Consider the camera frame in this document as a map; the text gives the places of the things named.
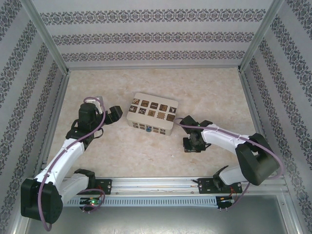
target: metal base plate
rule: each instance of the metal base plate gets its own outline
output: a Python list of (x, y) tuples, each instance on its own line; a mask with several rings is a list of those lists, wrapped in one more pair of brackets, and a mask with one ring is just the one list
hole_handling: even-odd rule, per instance
[[(96, 179), (95, 188), (101, 188), (106, 195), (110, 195), (112, 191), (112, 180), (111, 179)], [(98, 191), (80, 193), (80, 195), (100, 195)]]
[(234, 183), (225, 186), (222, 191), (214, 185), (213, 178), (199, 178), (198, 179), (198, 189), (200, 194), (230, 194), (231, 187), (235, 192), (241, 194), (243, 192), (241, 183)]

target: patterned wallpaper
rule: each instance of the patterned wallpaper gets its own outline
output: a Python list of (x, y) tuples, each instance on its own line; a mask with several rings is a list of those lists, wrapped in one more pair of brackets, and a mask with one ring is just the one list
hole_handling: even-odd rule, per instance
[(311, 1), (285, 1), (245, 71), (265, 137), (284, 159), (304, 233), (312, 233)]
[(239, 65), (272, 0), (33, 0), (69, 68)]
[(1, 0), (0, 234), (9, 231), (20, 185), (32, 177), (63, 80), (18, 0)]

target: white robotic arm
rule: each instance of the white robotic arm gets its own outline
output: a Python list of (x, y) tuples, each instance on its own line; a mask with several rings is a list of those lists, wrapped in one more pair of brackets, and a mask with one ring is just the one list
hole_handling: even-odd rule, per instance
[(102, 97), (85, 99), (80, 106), (78, 119), (73, 122), (58, 154), (34, 179), (26, 179), (22, 183), (22, 216), (43, 220), (40, 217), (43, 215), (46, 222), (55, 223), (64, 203), (85, 189), (95, 189), (95, 173), (91, 171), (79, 169), (70, 179), (63, 180), (74, 162), (95, 139), (94, 132), (102, 130), (102, 134), (96, 138), (101, 137), (102, 126), (114, 123), (122, 116), (120, 106), (111, 107), (109, 114), (107, 111), (104, 113), (100, 102), (103, 102)]
[(273, 157), (269, 144), (260, 134), (239, 135), (219, 128), (207, 120), (198, 123), (191, 116), (183, 118), (178, 125), (190, 135), (183, 139), (185, 152), (199, 153), (205, 151), (211, 144), (215, 144), (237, 156), (239, 166), (225, 166), (215, 173), (214, 185), (219, 190), (224, 186), (243, 181), (260, 185), (281, 165)]
[[(35, 177), (37, 182), (42, 182), (45, 174), (48, 169), (51, 167), (54, 160), (58, 157), (58, 155), (66, 149), (71, 143), (73, 143), (76, 139), (67, 139), (65, 140), (62, 148), (59, 150), (58, 154), (53, 158), (53, 160), (49, 163), (49, 165)], [(88, 186), (89, 178), (86, 175), (82, 174), (74, 174), (66, 182), (63, 182), (66, 174), (69, 169), (73, 166), (74, 162), (83, 154), (84, 145), (82, 142), (77, 142), (70, 149), (67, 149), (62, 157), (56, 162), (51, 172), (48, 173), (48, 178), (45, 184), (52, 183), (59, 195), (61, 195), (61, 199), (63, 204), (67, 203), (73, 196), (75, 196), (80, 191), (84, 190)]]
[[(222, 128), (219, 128), (215, 124), (210, 124), (209, 126), (223, 130)], [(237, 146), (239, 144), (245, 143), (244, 140), (238, 139), (233, 136), (225, 135), (220, 131), (204, 130), (201, 132), (201, 135), (203, 137), (203, 140), (206, 143), (217, 145), (223, 149), (226, 149), (232, 152), (235, 155), (236, 155), (235, 149), (237, 148)], [(241, 136), (249, 139), (248, 135), (241, 135)], [(225, 168), (219, 173), (219, 178), (226, 185), (231, 185), (233, 183), (247, 181), (247, 179), (244, 177), (240, 169), (240, 166)]]

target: beige marble floor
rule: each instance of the beige marble floor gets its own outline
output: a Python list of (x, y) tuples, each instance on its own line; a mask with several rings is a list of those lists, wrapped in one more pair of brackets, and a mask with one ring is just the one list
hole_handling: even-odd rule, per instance
[(127, 112), (135, 93), (147, 93), (179, 102), (177, 117), (191, 115), (210, 120), (241, 134), (253, 134), (254, 125), (235, 68), (73, 71), (70, 76), (49, 161), (62, 146), (87, 96), (103, 96), (106, 109), (120, 105), (122, 119), (104, 127), (75, 162), (97, 176), (212, 176), (225, 165), (237, 164), (235, 155), (217, 146), (205, 152), (184, 153), (186, 133), (174, 126), (171, 136), (129, 127)]

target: box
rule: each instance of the box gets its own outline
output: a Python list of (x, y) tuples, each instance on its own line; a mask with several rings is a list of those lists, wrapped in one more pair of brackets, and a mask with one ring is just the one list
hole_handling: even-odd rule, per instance
[(178, 102), (136, 93), (127, 114), (130, 127), (169, 136), (174, 126)]

